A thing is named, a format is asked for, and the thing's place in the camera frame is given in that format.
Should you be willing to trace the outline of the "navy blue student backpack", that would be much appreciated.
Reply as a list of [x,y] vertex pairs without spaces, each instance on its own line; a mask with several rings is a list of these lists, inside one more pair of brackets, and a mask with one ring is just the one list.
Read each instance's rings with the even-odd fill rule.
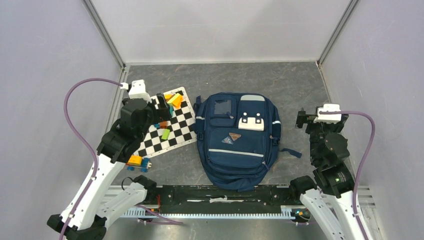
[[[224,190],[252,191],[278,159],[282,123],[278,108],[258,93],[220,92],[197,96],[194,132],[202,167],[210,182]],[[240,134],[234,144],[222,143],[229,133]]]

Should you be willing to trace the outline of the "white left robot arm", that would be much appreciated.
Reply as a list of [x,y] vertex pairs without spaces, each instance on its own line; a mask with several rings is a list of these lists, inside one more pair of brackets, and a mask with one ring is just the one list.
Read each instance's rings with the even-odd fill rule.
[[153,124],[171,119],[170,106],[162,93],[155,102],[143,98],[126,98],[120,118],[103,135],[94,153],[95,161],[77,195],[60,214],[47,220],[47,226],[67,240],[102,240],[108,228],[133,205],[153,203],[157,198],[155,182],[139,176],[129,189],[112,200],[102,200],[114,178],[141,146]]

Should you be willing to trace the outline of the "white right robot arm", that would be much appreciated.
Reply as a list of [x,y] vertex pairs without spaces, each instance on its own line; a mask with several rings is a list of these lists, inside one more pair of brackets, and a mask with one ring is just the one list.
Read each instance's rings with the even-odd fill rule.
[[[350,115],[369,120],[371,132],[368,144],[352,175],[345,159],[350,156],[348,140],[341,134]],[[371,240],[359,200],[359,179],[371,149],[376,124],[371,116],[360,111],[341,111],[327,104],[316,108],[315,114],[304,109],[297,113],[295,127],[306,126],[309,135],[310,162],[314,177],[302,176],[290,181],[289,199],[303,204],[329,240]]]

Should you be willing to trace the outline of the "orange brown toy block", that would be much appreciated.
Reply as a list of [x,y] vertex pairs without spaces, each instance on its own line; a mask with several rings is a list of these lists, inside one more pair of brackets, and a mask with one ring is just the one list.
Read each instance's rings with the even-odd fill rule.
[[167,129],[168,126],[169,126],[169,122],[168,121],[162,121],[162,122],[159,123],[159,127],[161,129]]

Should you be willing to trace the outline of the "orange yellow wedge block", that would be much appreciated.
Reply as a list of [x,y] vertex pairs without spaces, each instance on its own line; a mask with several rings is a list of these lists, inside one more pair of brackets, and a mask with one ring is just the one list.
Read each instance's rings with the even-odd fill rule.
[[164,95],[166,103],[173,107],[174,109],[180,109],[182,102],[184,100],[183,95],[181,95],[180,93],[172,93],[172,94],[165,94]]

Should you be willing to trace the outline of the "lime green toy block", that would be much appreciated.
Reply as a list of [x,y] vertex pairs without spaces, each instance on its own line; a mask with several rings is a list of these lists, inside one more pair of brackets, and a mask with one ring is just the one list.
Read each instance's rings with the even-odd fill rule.
[[168,140],[170,133],[171,133],[170,129],[167,129],[167,128],[164,129],[163,134],[161,136],[161,139],[164,140],[164,141]]

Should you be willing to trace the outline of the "black white chessboard mat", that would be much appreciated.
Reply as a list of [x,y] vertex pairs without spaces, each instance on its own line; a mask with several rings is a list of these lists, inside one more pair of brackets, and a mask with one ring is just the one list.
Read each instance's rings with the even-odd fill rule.
[[195,112],[188,94],[184,87],[178,87],[164,94],[175,93],[183,95],[183,102],[180,109],[173,110],[172,118],[168,121],[167,129],[170,130],[168,140],[161,139],[164,129],[157,129],[151,125],[139,149],[134,152],[136,156],[152,158],[197,141],[194,132]]

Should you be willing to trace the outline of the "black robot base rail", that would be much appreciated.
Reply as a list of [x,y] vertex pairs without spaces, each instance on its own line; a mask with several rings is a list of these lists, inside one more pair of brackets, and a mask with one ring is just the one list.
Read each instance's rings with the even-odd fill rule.
[[259,185],[238,192],[213,185],[161,185],[140,202],[165,214],[278,214],[282,207],[304,208],[288,185]]

